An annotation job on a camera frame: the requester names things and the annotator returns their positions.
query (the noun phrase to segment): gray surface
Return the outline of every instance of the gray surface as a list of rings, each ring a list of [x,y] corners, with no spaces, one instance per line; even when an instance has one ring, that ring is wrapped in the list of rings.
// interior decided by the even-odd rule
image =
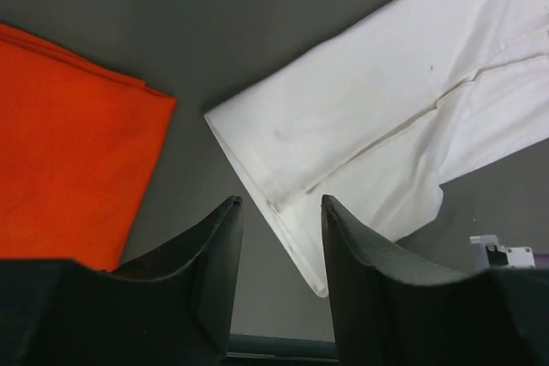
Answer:
[[[202,113],[390,0],[0,0],[0,16],[178,97],[160,162],[124,258],[193,225],[228,195],[245,201],[232,331],[332,340],[315,297],[267,227]],[[549,250],[549,145],[446,185],[440,218],[401,243],[472,269],[470,234]]]

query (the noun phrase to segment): folded orange cloth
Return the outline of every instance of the folded orange cloth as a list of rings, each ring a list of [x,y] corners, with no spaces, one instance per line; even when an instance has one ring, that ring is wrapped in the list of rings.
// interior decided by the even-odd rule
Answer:
[[[117,267],[175,98],[0,24],[0,258]]]

